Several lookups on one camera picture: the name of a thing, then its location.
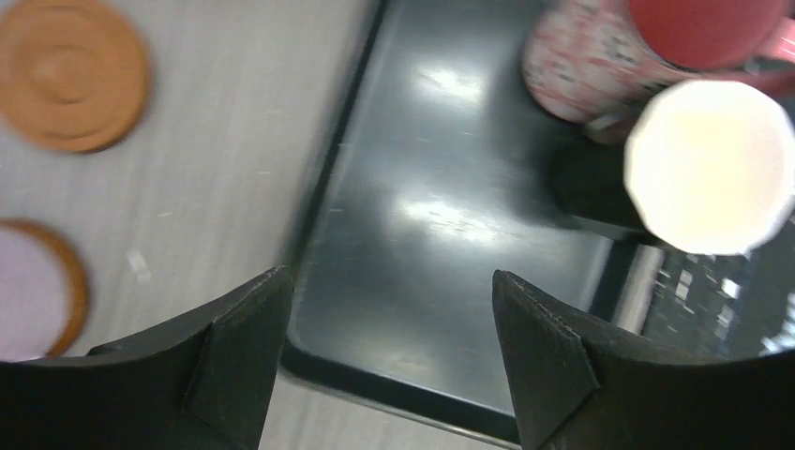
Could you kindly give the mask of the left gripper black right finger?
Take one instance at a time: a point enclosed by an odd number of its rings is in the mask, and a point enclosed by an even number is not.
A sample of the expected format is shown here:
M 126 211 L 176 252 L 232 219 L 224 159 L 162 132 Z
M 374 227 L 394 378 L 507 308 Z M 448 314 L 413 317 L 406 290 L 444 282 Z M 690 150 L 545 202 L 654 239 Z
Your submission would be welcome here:
M 492 277 L 525 449 L 790 449 L 794 354 L 700 356 L 629 333 L 514 273 Z

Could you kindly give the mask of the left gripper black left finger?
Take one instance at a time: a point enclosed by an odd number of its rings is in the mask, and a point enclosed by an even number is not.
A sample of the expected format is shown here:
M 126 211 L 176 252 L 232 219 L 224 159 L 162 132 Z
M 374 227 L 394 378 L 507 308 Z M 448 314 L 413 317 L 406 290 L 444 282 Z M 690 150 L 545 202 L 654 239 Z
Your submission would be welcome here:
M 5 449 L 255 449 L 293 281 L 278 266 L 79 357 L 1 366 Z

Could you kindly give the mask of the dark wooden coaster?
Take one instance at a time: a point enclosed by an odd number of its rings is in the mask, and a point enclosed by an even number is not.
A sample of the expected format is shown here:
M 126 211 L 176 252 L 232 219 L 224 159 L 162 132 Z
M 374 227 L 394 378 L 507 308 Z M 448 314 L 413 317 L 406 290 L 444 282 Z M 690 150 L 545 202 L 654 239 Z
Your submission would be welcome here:
M 3 218 L 1 230 L 3 228 L 18 231 L 37 239 L 50 250 L 62 267 L 68 288 L 68 321 L 58 342 L 45 356 L 36 359 L 61 356 L 82 333 L 89 310 L 89 283 L 79 254 L 59 233 L 35 221 Z

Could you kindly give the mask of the lilac mug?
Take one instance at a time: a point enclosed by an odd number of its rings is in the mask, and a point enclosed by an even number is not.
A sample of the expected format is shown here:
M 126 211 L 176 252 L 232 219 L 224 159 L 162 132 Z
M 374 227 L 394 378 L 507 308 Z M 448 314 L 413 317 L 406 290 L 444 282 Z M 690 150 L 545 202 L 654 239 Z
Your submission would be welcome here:
M 68 322 L 68 285 L 50 250 L 22 232 L 1 230 L 1 359 L 45 356 Z

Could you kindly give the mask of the brown wooden coaster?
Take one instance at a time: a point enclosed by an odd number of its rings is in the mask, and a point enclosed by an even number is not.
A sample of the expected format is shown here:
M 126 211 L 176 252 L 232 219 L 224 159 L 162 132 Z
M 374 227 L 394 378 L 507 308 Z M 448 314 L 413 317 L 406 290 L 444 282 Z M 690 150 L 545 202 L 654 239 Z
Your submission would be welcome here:
M 1 13 L 1 118 L 60 152 L 101 151 L 143 116 L 143 35 L 103 1 L 15 1 Z

